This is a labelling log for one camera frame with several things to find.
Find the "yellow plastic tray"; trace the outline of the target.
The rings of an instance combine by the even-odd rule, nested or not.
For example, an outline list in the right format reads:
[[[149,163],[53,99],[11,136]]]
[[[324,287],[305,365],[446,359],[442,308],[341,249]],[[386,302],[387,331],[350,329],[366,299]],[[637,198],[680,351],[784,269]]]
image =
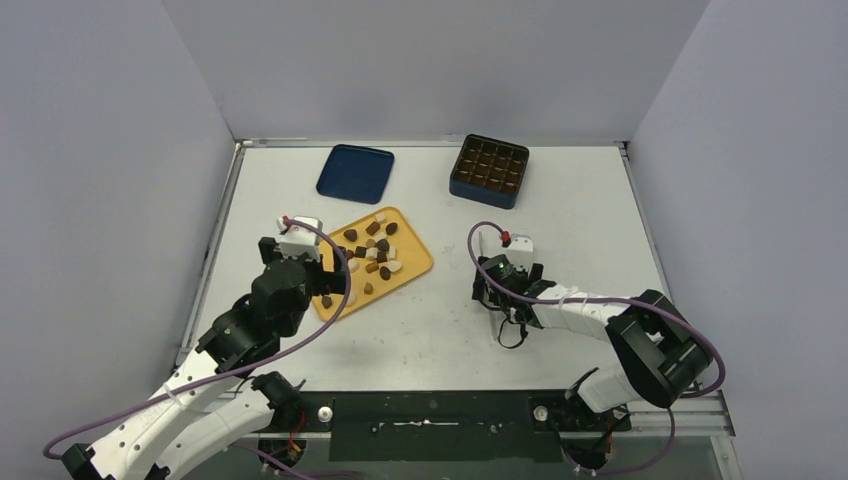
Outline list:
[[[365,232],[365,228],[376,221],[375,215],[378,213],[384,213],[387,221],[381,224],[379,232],[370,236]],[[388,235],[385,228],[392,222],[398,224],[398,230],[394,235]],[[350,242],[343,236],[348,229],[355,229],[358,232],[356,242]],[[351,293],[356,294],[357,301],[352,307],[344,307],[341,317],[348,316],[389,295],[430,271],[434,264],[429,249],[402,212],[395,207],[384,207],[361,217],[330,233],[329,237],[343,250],[347,264],[350,259],[357,259],[360,263],[359,269],[351,273]],[[384,281],[379,275],[380,268],[373,273],[367,273],[365,267],[371,262],[377,262],[380,268],[387,267],[392,273],[391,278]],[[366,283],[373,285],[372,294],[363,292]]]

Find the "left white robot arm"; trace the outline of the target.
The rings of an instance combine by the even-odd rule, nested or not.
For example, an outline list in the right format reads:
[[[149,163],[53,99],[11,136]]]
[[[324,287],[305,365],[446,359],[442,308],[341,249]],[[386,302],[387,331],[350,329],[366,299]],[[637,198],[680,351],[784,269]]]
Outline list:
[[[179,479],[248,433],[297,421],[298,390],[276,371],[253,373],[325,332],[281,347],[313,298],[349,298],[352,272],[342,247],[303,224],[262,238],[260,251],[264,269],[250,292],[213,322],[169,379],[148,400],[105,418],[117,425],[110,433],[60,455],[72,478]]]

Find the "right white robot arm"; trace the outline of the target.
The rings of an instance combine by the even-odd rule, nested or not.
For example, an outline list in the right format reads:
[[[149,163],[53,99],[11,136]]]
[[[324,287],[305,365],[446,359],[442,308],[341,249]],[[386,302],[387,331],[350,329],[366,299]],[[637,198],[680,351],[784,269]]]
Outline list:
[[[593,367],[566,391],[566,414],[589,428],[605,412],[634,400],[668,408],[713,363],[715,355],[670,300],[648,289],[614,299],[543,278],[529,250],[510,245],[477,256],[472,297],[501,312],[522,336],[554,329],[608,344],[615,364]]]

